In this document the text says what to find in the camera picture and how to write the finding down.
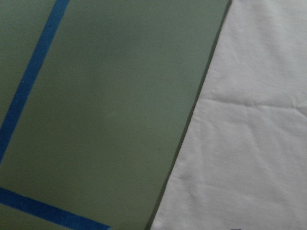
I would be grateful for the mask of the pink Snoopy t-shirt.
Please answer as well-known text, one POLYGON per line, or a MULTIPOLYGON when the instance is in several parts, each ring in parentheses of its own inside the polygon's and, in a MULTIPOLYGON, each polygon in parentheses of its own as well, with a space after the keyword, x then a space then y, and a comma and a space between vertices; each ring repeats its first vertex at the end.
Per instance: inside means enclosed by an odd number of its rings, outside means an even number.
POLYGON ((307 3, 231 2, 153 230, 307 227, 307 3))

